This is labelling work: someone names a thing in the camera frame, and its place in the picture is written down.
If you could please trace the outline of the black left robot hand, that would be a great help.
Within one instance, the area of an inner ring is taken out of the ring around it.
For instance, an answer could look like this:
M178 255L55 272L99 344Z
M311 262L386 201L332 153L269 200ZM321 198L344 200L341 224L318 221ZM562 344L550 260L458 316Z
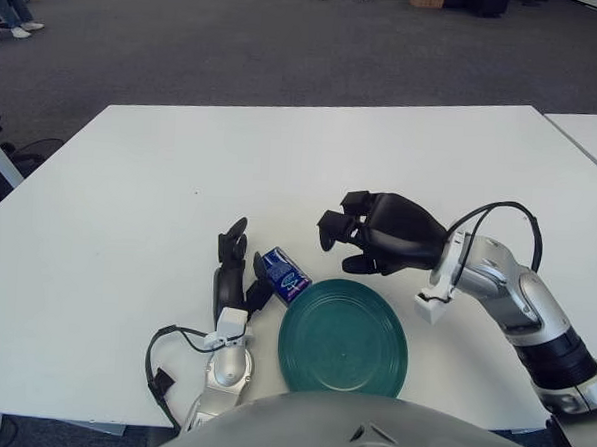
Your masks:
M230 229L218 235L218 261L213 278L213 321L217 322L223 309L236 308L248 312L248 318L261 311L274 294L274 288L259 251L254 254L252 267L256 279L244 290L245 256L248 238L245 234L248 219L240 218Z

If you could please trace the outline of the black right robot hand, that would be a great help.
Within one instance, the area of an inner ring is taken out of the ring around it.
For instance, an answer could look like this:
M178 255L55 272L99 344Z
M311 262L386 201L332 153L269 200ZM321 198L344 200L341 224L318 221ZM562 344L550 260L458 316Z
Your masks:
M317 227L324 251L335 243L361 251L341 263L344 272L386 276L406 268L432 271L440 263L447 231L412 200L395 193L352 191L341 207L341 213L325 211Z

